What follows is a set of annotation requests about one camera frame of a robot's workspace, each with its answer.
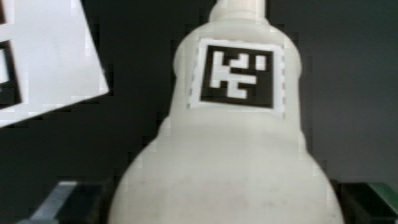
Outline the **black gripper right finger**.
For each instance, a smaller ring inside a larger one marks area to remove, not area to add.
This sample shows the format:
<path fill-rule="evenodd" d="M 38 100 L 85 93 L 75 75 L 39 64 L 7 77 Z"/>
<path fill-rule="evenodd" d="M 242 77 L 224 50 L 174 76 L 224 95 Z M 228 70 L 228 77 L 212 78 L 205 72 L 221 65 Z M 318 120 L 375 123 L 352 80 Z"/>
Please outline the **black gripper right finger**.
<path fill-rule="evenodd" d="M 398 192 L 384 183 L 340 183 L 347 224 L 398 224 Z"/>

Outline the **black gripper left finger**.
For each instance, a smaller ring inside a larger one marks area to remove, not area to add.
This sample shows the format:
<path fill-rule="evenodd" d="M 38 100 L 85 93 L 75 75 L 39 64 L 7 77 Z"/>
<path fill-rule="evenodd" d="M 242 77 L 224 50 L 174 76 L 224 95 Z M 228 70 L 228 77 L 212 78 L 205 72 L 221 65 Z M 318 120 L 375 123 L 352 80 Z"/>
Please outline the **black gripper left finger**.
<path fill-rule="evenodd" d="M 109 199 L 107 183 L 62 181 L 32 216 L 16 224 L 105 224 Z"/>

